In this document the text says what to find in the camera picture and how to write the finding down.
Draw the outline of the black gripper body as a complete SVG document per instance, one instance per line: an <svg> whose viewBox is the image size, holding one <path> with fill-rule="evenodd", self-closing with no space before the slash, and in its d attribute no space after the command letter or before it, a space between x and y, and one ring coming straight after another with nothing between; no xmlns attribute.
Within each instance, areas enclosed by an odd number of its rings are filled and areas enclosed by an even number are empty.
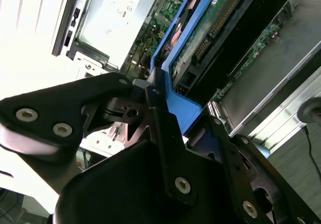
<svg viewBox="0 0 321 224"><path fill-rule="evenodd" d="M187 151L183 170L197 193L193 205L167 198L157 147L140 142L74 177L54 223L244 223L218 162Z"/></svg>

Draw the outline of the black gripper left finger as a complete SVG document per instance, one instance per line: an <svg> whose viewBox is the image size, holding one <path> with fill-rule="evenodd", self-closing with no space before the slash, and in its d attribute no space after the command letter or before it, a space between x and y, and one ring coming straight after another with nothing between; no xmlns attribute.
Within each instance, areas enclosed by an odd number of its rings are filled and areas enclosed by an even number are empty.
<svg viewBox="0 0 321 224"><path fill-rule="evenodd" d="M125 149L140 142L157 147L164 192L193 205L195 191L183 170L187 151L166 101L166 72L156 68L146 87L120 73L41 89L1 101L1 146L50 164L70 161L81 141L114 122L125 128Z"/></svg>

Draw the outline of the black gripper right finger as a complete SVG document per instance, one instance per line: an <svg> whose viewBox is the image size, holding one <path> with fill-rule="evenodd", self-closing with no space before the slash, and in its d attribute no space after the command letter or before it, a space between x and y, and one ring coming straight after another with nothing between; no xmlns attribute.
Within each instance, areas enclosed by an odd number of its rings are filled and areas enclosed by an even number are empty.
<svg viewBox="0 0 321 224"><path fill-rule="evenodd" d="M230 139L223 124L213 116L205 116L204 121L212 136L219 140L221 163L240 223L316 222L316 214L250 140L243 135ZM271 197L272 218L255 196L260 189Z"/></svg>

